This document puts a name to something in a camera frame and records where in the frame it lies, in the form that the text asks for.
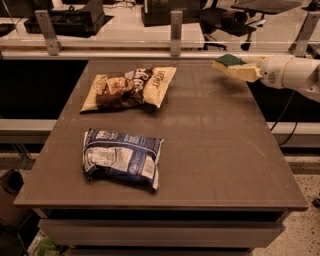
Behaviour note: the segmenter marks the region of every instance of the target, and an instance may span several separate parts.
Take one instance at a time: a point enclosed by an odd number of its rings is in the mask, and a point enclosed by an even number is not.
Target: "computer monitor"
[[[201,2],[201,0],[144,0],[141,8],[142,22],[146,27],[169,25],[171,11],[182,10],[182,23],[198,23]]]
[[[0,17],[29,18],[35,10],[52,8],[51,0],[0,0]]]

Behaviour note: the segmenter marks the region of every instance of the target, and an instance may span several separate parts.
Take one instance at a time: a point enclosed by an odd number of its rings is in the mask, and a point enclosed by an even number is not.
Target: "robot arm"
[[[292,89],[320,102],[320,60],[278,55],[267,57],[260,65],[260,81],[265,86]]]

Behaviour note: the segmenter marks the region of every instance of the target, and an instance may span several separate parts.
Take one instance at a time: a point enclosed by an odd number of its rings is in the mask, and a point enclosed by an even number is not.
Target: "cable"
[[[281,147],[284,144],[286,144],[292,138],[294,132],[296,131],[297,126],[298,126],[298,122],[295,123],[294,128],[293,128],[292,132],[290,133],[290,135],[288,136],[288,138],[284,142],[279,144],[279,147]]]
[[[294,96],[294,94],[296,93],[296,91],[292,91],[291,96],[286,104],[286,106],[284,107],[284,109],[282,110],[282,113],[280,114],[280,116],[278,117],[277,121],[273,124],[273,126],[271,127],[270,131],[273,131],[273,129],[276,127],[276,125],[279,123],[279,121],[281,120],[281,118],[283,117],[284,113],[287,111],[290,102]]]

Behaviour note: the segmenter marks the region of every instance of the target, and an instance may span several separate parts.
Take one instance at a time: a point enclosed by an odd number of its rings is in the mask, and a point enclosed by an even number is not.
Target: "snack bag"
[[[175,67],[140,68],[119,76],[95,77],[81,113],[149,103],[160,108]]]
[[[83,172],[89,180],[109,177],[157,190],[162,142],[158,138],[90,129],[84,137]]]

